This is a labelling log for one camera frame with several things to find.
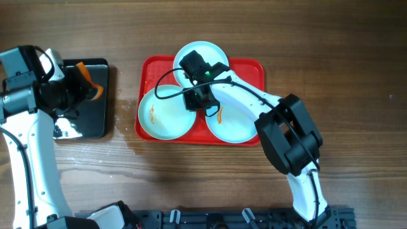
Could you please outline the white plate top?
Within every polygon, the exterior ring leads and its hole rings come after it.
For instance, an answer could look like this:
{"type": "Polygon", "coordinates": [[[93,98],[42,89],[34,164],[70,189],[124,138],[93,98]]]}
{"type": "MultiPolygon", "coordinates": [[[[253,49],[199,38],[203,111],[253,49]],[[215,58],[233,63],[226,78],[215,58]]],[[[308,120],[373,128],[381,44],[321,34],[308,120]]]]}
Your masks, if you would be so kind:
{"type": "MultiPolygon", "coordinates": [[[[189,54],[193,50],[200,54],[204,61],[208,62],[212,66],[218,62],[229,66],[228,57],[226,56],[225,52],[220,49],[220,47],[208,41],[194,41],[185,45],[177,52],[173,61],[173,68],[180,68],[180,61],[185,55],[189,54]]],[[[189,88],[193,86],[182,71],[175,71],[174,78],[178,85],[182,88],[189,88]]]]}

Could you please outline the white plate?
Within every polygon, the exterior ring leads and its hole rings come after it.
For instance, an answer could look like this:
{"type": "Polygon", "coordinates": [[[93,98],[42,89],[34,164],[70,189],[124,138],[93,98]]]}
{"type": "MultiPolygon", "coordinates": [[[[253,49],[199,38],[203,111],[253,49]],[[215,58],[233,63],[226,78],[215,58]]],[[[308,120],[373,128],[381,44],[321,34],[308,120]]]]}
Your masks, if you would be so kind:
{"type": "Polygon", "coordinates": [[[194,125],[197,114],[185,108],[183,97],[168,96],[181,92],[176,85],[161,85],[151,89],[139,104],[137,117],[141,128],[151,137],[159,140],[173,140],[186,134],[194,125]]]}
{"type": "Polygon", "coordinates": [[[220,110],[214,116],[206,116],[205,121],[212,134],[227,143],[240,144],[257,135],[254,122],[229,104],[221,104],[220,110]]]}
{"type": "MultiPolygon", "coordinates": [[[[220,49],[220,47],[208,41],[194,41],[185,45],[177,52],[173,61],[173,68],[180,68],[180,61],[185,55],[189,54],[193,50],[200,54],[204,61],[208,62],[212,66],[218,62],[229,66],[228,57],[226,56],[225,52],[220,49]]],[[[182,88],[189,88],[193,86],[182,71],[175,71],[174,78],[178,85],[182,88]]]]}

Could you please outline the green orange sponge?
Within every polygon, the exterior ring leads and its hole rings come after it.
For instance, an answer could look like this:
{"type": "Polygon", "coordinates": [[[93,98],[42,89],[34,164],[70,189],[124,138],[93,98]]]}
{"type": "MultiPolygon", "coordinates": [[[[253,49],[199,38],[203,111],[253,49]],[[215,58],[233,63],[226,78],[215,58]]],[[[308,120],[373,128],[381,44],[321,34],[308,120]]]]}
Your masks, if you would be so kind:
{"type": "Polygon", "coordinates": [[[88,100],[94,101],[99,99],[104,91],[104,88],[101,85],[98,85],[92,81],[90,73],[83,62],[76,64],[76,67],[79,69],[80,73],[82,74],[86,82],[89,83],[91,86],[90,89],[91,92],[88,96],[88,100]]]}

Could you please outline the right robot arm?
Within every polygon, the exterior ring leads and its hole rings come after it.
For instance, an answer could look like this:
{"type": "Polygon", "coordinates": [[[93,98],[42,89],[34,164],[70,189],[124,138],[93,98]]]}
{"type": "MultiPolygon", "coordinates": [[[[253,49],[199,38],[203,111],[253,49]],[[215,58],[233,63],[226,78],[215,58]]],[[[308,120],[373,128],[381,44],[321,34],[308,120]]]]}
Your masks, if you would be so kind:
{"type": "Polygon", "coordinates": [[[228,65],[210,64],[195,50],[182,55],[179,65],[192,83],[184,89],[186,107],[204,109],[225,102],[247,113],[267,159],[287,177],[294,210],[314,228],[323,224],[328,203],[318,178],[322,137],[300,98],[261,91],[228,65]]]}

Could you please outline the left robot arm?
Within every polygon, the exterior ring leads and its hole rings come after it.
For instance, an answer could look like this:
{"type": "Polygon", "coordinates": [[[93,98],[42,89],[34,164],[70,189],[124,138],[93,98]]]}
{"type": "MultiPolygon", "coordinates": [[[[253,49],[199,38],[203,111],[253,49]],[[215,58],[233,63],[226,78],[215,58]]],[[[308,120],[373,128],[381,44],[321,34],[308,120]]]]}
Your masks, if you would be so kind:
{"type": "Polygon", "coordinates": [[[104,89],[89,67],[107,73],[105,59],[64,60],[53,50],[24,45],[1,53],[6,72],[1,92],[1,132],[10,154],[15,228],[128,228],[137,222],[123,202],[87,218],[72,214],[63,194],[54,152],[59,111],[99,99],[104,89]]]}

